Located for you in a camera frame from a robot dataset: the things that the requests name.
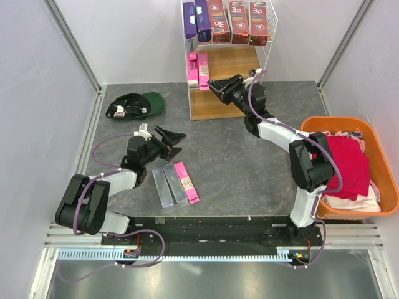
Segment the red toothpaste box silver side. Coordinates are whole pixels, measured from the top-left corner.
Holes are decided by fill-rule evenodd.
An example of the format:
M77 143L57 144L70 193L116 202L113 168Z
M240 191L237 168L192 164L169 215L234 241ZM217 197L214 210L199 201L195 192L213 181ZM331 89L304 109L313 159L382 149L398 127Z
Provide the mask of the red toothpaste box silver side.
M225 44L230 41L230 29L222 0L206 2L211 22L211 41L213 44Z

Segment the pink toothpaste box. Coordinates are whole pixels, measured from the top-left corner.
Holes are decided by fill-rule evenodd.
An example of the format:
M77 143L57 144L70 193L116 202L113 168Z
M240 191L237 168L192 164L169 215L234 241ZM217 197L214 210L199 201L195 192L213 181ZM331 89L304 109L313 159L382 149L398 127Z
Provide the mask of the pink toothpaste box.
M209 90L209 60L207 53L198 54L198 85L200 90Z
M186 170L186 167L183 162L179 162L174 164L175 171L180 179L180 182L183 186L183 189L186 193L186 196L188 198L188 202L190 204L196 204L197 202L200 201L198 193L190 179L190 176Z
M195 51L188 54L188 85L190 88L199 87L198 55Z

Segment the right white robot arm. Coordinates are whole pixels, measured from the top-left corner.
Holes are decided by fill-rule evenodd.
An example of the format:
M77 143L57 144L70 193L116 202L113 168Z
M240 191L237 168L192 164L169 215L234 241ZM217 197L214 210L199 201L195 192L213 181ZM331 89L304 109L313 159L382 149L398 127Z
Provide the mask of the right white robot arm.
M297 130L268 112L265 88L256 83L261 74L258 69L247 79L237 74L223 80L208 80L207 84L221 103L233 104L244 113L248 132L289 153L297 192L285 235L290 244L300 245L313 232L321 197L339 170L324 133Z

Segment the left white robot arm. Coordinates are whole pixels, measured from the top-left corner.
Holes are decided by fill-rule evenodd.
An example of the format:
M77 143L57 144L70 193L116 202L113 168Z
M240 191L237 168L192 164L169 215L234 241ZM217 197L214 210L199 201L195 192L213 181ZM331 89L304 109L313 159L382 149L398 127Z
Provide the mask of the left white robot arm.
M56 224L72 229L75 235L115 234L123 245L132 244L137 230L129 225L128 216L107 210L109 197L139 187L147 175L146 165L160 158L171 161L181 148L176 145L186 138L160 126L155 127L160 139L141 124L127 143L127 154L108 173L97 176L75 174L65 190L55 213Z

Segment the silver R&O toothpaste box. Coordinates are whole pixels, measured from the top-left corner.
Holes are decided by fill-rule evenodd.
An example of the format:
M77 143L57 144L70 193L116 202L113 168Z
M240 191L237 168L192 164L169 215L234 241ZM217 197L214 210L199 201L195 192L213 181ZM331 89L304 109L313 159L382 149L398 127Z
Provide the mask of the silver R&O toothpaste box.
M199 42L211 41L211 21L206 0L195 0L196 26Z

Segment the purple toothpaste box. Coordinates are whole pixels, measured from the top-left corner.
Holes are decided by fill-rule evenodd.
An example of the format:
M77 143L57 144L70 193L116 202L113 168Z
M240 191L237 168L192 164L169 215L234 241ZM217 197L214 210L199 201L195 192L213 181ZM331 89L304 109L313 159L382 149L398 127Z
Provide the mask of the purple toothpaste box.
M190 40L197 35L195 8L194 2L183 3L183 24L186 40Z

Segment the red 3D toothpaste box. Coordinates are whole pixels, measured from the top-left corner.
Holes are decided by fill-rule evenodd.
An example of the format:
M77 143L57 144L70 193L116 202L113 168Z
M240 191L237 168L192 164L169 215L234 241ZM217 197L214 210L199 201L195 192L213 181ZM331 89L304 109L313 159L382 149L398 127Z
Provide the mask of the red 3D toothpaste box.
M242 1L228 1L228 16L231 30L231 43L249 44L249 23L246 8Z
M249 45L264 47L267 44L269 30L267 27L266 4L251 2L249 5L250 38Z

